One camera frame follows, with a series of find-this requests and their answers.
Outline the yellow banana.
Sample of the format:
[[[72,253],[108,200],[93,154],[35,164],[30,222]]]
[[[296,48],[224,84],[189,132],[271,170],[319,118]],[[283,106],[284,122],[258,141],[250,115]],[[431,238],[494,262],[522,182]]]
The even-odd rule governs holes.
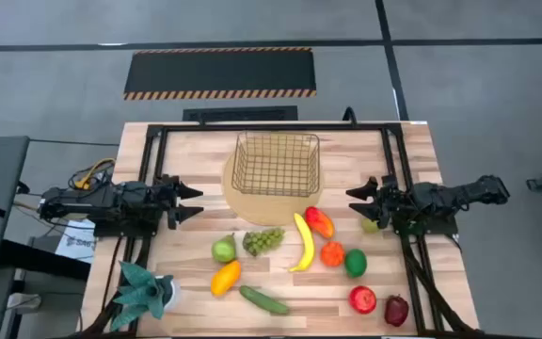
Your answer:
[[[303,242],[303,253],[296,266],[289,269],[290,272],[307,270],[314,258],[314,241],[311,229],[301,215],[294,213],[294,220],[297,230],[300,233]]]

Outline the yellow orange mango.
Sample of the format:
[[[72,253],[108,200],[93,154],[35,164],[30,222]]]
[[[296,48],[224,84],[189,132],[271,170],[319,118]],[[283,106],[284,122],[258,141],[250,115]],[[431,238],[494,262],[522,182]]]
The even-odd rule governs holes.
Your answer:
[[[220,268],[211,280],[211,293],[214,297],[225,295],[239,280],[241,276],[241,264],[237,260]]]

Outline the round woven straw placemat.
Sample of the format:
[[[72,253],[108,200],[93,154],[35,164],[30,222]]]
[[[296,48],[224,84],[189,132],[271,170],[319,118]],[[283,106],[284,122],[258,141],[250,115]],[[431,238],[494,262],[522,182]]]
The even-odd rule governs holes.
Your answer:
[[[294,213],[303,215],[321,199],[322,187],[309,197],[244,194],[231,185],[234,157],[231,153],[223,166],[221,184],[228,206],[239,218],[261,226],[288,225],[293,223]]]

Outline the black metal table frame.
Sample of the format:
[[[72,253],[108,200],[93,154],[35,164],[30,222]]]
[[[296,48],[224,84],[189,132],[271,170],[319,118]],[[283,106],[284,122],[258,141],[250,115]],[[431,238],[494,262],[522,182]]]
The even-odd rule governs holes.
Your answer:
[[[174,276],[180,286],[178,302],[162,319],[140,318],[123,338],[180,339],[195,337],[380,337],[412,336],[417,328],[409,316],[400,327],[387,324],[381,309],[368,315],[348,304],[356,285],[371,287],[380,299],[410,295],[402,245],[389,231],[364,234],[359,214],[351,208],[347,190],[370,176],[395,173],[401,185],[421,179],[439,182],[438,161],[428,126],[423,123],[345,121],[267,121],[260,131],[313,133],[320,139],[324,175],[320,203],[336,222],[338,239],[347,248],[362,249],[367,273],[349,279],[342,270],[314,263],[293,273],[302,245],[295,227],[286,233],[280,250],[242,263],[243,283],[285,302],[291,312],[271,315],[246,301],[237,290],[216,298],[210,282],[217,270],[212,243],[223,234],[243,234],[252,224],[239,218],[221,195],[221,171],[247,122],[129,122],[122,132],[114,180],[133,181],[155,170],[178,176],[199,191],[192,204],[199,213],[175,229],[161,224],[151,241],[150,270]]]

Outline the white printed paper sheet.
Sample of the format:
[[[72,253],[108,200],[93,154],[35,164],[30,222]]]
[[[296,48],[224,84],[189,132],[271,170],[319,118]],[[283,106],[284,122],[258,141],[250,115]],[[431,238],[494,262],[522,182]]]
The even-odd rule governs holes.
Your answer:
[[[94,227],[88,219],[71,220],[62,230],[55,254],[91,264],[96,247]]]

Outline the bright red apple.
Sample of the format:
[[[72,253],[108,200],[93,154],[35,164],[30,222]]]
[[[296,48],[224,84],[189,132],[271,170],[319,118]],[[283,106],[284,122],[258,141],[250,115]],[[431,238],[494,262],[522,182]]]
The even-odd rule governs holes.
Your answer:
[[[362,315],[370,314],[376,307],[375,292],[367,286],[356,286],[349,293],[349,304],[353,310]]]

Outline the orange tangerine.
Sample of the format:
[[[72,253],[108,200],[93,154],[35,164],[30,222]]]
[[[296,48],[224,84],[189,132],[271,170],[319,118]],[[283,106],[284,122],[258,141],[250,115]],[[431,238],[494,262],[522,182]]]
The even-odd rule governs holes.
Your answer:
[[[320,258],[325,266],[340,266],[344,257],[345,251],[340,242],[329,241],[321,249]]]

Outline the black hazard-striped floor mat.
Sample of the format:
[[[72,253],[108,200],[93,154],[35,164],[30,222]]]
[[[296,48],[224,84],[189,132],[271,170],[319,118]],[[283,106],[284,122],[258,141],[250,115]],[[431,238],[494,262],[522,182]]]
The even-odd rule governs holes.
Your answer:
[[[316,94],[310,47],[226,47],[135,52],[123,99],[276,99]]]

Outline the green cucumber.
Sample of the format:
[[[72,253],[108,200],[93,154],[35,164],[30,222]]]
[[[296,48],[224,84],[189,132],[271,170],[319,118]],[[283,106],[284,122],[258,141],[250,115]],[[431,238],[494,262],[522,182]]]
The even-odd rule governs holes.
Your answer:
[[[255,290],[249,286],[242,285],[239,287],[239,292],[242,297],[254,304],[255,306],[274,315],[287,315],[290,313],[290,308],[285,304],[268,297],[267,295]]]

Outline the green grape bunch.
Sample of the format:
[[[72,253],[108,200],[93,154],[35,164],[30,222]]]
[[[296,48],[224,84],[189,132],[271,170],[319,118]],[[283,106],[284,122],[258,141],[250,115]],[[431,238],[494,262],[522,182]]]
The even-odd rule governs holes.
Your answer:
[[[244,250],[257,257],[278,248],[284,238],[284,230],[273,228],[260,232],[248,232],[242,241]]]

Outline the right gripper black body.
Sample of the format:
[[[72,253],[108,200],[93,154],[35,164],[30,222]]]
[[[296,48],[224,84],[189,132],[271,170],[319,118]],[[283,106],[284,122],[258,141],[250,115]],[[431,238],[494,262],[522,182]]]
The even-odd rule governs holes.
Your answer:
[[[395,176],[383,176],[382,187],[378,191],[380,207],[379,220],[388,222],[393,213],[413,219],[421,213],[420,207],[414,202],[410,193],[399,189]]]

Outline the dark red apple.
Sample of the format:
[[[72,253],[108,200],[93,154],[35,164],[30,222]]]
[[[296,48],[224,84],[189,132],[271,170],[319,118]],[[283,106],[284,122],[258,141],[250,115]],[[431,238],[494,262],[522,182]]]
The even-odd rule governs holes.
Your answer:
[[[385,304],[384,320],[394,327],[402,326],[407,320],[409,305],[400,296],[389,296]]]

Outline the dark green lime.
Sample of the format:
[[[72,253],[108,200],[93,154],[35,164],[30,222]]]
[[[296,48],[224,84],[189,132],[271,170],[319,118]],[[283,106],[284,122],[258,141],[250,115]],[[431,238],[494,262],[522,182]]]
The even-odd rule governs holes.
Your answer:
[[[367,269],[367,257],[362,250],[352,249],[344,258],[344,267],[349,278],[362,276]]]

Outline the red orange mango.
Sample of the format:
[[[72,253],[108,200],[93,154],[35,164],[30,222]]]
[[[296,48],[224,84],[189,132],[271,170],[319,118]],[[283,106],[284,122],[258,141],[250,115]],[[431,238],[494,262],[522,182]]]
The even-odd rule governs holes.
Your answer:
[[[324,238],[331,238],[335,233],[332,220],[320,209],[314,206],[305,210],[305,221],[308,226]]]

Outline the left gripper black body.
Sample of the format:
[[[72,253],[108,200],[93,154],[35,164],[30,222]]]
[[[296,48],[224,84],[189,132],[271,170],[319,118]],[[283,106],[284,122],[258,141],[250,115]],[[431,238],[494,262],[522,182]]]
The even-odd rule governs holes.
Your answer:
[[[175,221],[177,207],[177,185],[175,183],[156,184],[147,186],[136,182],[134,192],[141,200],[134,204],[134,216],[146,220],[154,220],[158,212],[166,212],[169,221]]]

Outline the green pear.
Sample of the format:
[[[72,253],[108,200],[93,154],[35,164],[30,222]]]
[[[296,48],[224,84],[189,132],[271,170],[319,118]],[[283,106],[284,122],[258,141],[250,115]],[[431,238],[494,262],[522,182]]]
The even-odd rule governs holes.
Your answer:
[[[217,240],[211,247],[213,258],[219,263],[229,263],[236,259],[234,234],[228,234]]]

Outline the black floor grille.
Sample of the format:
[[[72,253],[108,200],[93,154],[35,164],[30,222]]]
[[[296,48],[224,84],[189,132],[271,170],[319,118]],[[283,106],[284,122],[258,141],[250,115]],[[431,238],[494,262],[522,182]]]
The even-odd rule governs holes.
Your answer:
[[[297,121],[296,105],[194,108],[183,111],[183,121]]]

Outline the teal plant in white pot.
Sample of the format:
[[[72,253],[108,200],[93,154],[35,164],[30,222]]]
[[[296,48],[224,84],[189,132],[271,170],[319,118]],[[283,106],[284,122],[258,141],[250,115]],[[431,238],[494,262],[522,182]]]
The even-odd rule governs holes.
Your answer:
[[[120,262],[120,268],[128,284],[119,286],[120,294],[113,299],[122,310],[112,319],[111,331],[129,325],[145,313],[162,319],[176,304],[181,289],[173,275],[155,276],[146,268],[129,262]]]

